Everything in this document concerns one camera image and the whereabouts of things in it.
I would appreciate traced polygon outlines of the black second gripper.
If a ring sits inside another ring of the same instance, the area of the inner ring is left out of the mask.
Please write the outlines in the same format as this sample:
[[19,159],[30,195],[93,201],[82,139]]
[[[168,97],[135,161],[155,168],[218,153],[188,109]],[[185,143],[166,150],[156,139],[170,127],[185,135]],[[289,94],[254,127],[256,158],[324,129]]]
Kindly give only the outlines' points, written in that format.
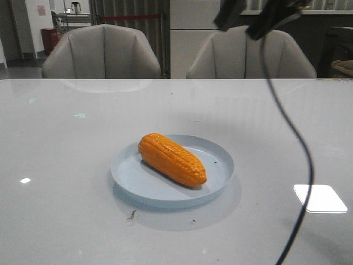
[[[246,33],[253,40],[259,40],[272,30],[299,18],[306,9],[309,0],[270,0],[256,20],[248,26]],[[213,23],[220,31],[228,31],[246,8],[246,1],[226,0],[220,7]]]

